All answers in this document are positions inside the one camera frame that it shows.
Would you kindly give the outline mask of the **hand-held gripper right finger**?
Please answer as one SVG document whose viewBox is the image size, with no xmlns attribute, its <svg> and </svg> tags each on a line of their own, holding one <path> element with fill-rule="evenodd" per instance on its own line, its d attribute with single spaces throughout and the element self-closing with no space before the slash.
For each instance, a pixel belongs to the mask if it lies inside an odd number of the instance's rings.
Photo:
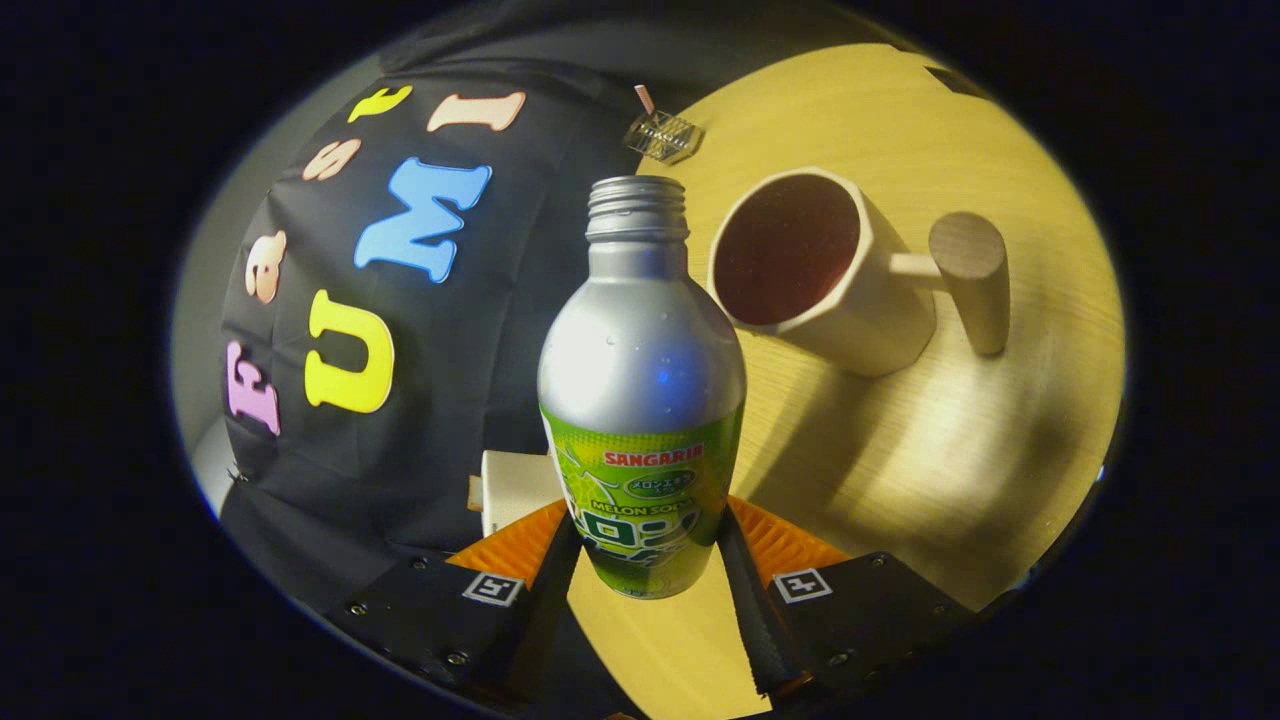
<svg viewBox="0 0 1280 720">
<path fill-rule="evenodd" d="M 851 556 L 737 497 L 717 543 L 754 685 L 773 706 L 863 697 L 982 619 L 892 553 Z"/>
</svg>

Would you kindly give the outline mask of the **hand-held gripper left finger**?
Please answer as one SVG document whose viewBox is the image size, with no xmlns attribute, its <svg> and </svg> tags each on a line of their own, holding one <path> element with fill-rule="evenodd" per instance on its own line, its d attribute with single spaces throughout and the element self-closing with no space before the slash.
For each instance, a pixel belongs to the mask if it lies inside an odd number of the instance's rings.
<svg viewBox="0 0 1280 720">
<path fill-rule="evenodd" d="M 435 688 L 483 706 L 529 706 L 580 548 L 557 500 L 457 553 L 399 561 L 325 619 Z"/>
</svg>

